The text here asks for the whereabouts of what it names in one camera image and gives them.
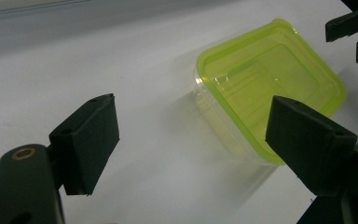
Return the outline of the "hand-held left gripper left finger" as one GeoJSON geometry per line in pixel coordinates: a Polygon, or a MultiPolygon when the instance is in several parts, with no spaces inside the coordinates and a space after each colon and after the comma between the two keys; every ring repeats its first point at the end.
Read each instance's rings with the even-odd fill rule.
{"type": "Polygon", "coordinates": [[[119,141],[115,96],[88,100],[49,135],[67,195],[91,195],[119,141]]]}

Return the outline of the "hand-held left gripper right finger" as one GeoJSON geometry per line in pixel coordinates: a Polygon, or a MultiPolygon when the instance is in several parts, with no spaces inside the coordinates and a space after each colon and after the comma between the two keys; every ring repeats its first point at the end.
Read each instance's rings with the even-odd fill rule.
{"type": "Polygon", "coordinates": [[[266,142],[313,194],[333,196],[357,135],[299,101],[275,96],[266,142]]]}

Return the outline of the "green lidded square container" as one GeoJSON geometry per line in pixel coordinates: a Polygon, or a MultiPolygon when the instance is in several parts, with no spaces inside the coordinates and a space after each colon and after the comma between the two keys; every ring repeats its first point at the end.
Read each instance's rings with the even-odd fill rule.
{"type": "Polygon", "coordinates": [[[203,51],[194,79],[197,107],[227,150],[266,165],[283,164],[265,141],[273,96],[327,117],[346,99],[338,76],[283,19],[203,51]]]}

